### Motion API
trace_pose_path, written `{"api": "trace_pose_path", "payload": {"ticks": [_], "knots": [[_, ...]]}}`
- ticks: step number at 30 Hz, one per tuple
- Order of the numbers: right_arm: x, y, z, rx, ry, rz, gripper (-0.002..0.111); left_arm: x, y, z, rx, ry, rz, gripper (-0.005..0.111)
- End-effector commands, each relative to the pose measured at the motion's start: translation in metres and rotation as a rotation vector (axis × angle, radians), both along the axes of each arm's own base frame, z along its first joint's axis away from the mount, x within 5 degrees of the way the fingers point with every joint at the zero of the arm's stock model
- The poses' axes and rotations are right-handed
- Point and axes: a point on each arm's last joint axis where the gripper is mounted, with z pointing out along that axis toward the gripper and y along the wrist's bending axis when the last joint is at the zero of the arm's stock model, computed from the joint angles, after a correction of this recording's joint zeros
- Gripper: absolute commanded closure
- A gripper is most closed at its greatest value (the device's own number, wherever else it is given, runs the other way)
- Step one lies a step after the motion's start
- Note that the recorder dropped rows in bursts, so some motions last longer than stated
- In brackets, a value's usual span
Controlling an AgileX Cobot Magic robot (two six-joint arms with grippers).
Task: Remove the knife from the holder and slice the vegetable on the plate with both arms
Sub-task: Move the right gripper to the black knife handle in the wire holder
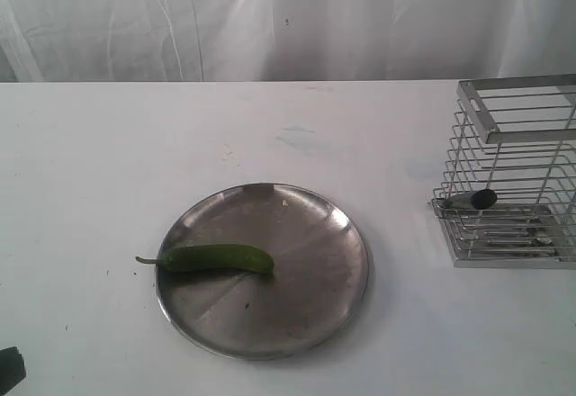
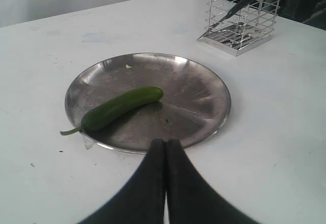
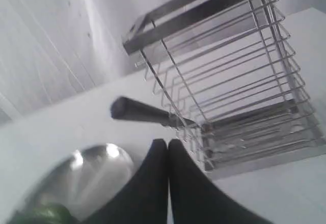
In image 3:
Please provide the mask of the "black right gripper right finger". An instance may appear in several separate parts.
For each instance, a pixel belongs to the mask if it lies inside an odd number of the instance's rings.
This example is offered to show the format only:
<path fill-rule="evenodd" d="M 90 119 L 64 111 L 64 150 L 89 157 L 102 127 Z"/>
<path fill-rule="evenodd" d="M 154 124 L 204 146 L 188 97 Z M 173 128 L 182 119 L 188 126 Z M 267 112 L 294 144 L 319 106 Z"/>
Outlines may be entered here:
<path fill-rule="evenodd" d="M 169 142 L 168 156 L 174 223 L 271 223 L 216 187 L 180 140 Z"/>

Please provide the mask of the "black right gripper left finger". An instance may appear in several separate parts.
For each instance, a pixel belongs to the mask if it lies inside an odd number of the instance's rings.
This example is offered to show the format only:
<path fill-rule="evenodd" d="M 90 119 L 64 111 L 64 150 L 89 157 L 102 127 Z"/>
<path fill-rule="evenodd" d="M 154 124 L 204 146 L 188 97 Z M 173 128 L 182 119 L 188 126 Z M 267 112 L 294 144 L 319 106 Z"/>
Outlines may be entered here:
<path fill-rule="evenodd" d="M 86 223 L 167 223 L 168 148 L 153 140 L 141 166 L 127 184 Z"/>

